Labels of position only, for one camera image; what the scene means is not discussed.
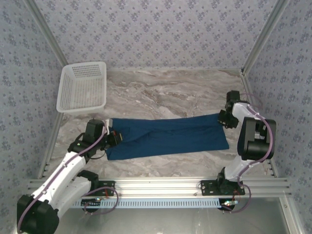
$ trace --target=gray marble surface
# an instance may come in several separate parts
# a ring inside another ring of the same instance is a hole
[[[238,70],[189,71],[110,71],[107,72],[107,103],[102,113],[64,115],[49,171],[61,162],[71,142],[85,131],[91,118],[168,119],[218,113],[224,108],[226,93],[244,87]],[[91,160],[86,170],[100,177],[216,176],[236,155],[240,128],[225,129],[229,150],[188,154],[152,156],[120,161],[108,161],[104,156]],[[270,174],[262,163],[252,168],[250,175]]]

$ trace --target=black mounting plate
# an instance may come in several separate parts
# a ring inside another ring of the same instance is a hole
[[[238,191],[240,195],[245,195],[245,189],[240,188],[237,182],[227,181],[227,185],[230,187],[226,192],[220,191],[217,180],[202,180],[200,182],[201,194],[203,196],[219,196],[219,195],[228,195],[233,196],[237,195],[234,193],[234,190]]]
[[[99,180],[98,181],[98,188],[100,187],[112,187],[112,188],[115,188],[115,181],[113,180]],[[106,196],[106,193],[108,196],[114,196],[114,192],[112,190],[109,190],[109,189],[106,189],[105,190],[100,190],[100,191],[97,191],[93,194],[90,194],[88,196]]]

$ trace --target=blue pants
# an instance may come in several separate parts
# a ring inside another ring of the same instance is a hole
[[[123,160],[209,150],[226,150],[223,127],[218,114],[178,119],[114,118],[111,130],[123,141],[106,150],[108,160]]]

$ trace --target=patterned wallpaper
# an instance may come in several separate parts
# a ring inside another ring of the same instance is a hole
[[[312,233],[312,2],[291,0],[248,77],[278,124],[275,161]]]
[[[69,63],[242,67],[276,0],[36,0]]]
[[[0,9],[0,233],[10,233],[54,123],[61,67],[22,0]]]

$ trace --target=white plastic basket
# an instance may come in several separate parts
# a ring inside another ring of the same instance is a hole
[[[63,67],[57,111],[72,115],[98,113],[106,103],[105,62],[81,62]]]

